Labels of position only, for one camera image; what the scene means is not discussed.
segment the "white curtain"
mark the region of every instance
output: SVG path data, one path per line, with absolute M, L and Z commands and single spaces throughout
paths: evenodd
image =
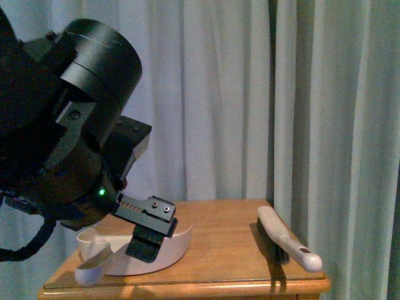
M 399 5 L 274 3 L 270 57 L 267 0 L 0 0 L 22 40 L 84 17 L 135 47 L 143 76 L 124 114 L 153 130 L 126 194 L 274 196 L 278 213 L 322 256 L 332 280 L 326 298 L 385 299 L 400 159 Z M 0 246 L 25 245 L 40 224 L 3 206 Z M 75 235 L 57 227 L 36 256 L 1 263 L 0 295 L 34 299 Z
M 400 276 L 400 2 L 278 1 L 276 28 L 275 207 L 322 256 L 328 299 L 386 299 Z

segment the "white dustpan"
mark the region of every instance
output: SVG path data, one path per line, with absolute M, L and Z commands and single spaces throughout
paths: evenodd
M 191 229 L 165 237 L 157 258 L 146 263 L 125 254 L 132 236 L 100 235 L 88 228 L 77 236 L 83 263 L 75 269 L 75 279 L 82 286 L 91 286 L 106 275 L 128 276 L 165 269 L 185 254 L 191 240 Z

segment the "brush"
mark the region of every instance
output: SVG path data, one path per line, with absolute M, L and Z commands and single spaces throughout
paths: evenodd
M 257 211 L 258 224 L 273 241 L 275 263 L 287 264 L 293 258 L 307 272 L 319 272 L 322 269 L 321 258 L 290 236 L 273 208 L 261 206 Z

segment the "wooden table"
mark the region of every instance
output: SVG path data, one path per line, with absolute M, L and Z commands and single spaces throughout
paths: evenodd
M 274 265 L 256 228 L 266 200 L 176 202 L 176 232 L 193 225 L 192 241 L 175 265 L 140 276 L 104 276 L 81 287 L 74 280 L 78 251 L 51 276 L 38 298 L 48 299 L 319 299 L 330 288 L 323 272 L 308 273 L 291 260 Z M 107 216 L 101 234 L 131 234 L 133 225 Z

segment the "black bristles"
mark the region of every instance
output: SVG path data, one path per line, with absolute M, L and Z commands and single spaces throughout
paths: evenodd
M 288 264 L 290 262 L 290 256 L 284 249 L 282 249 L 278 244 L 276 244 L 269 236 L 266 230 L 264 229 L 263 224 L 260 219 L 257 219 L 257 228 L 264 244 L 266 246 L 267 252 L 271 261 L 274 264 Z

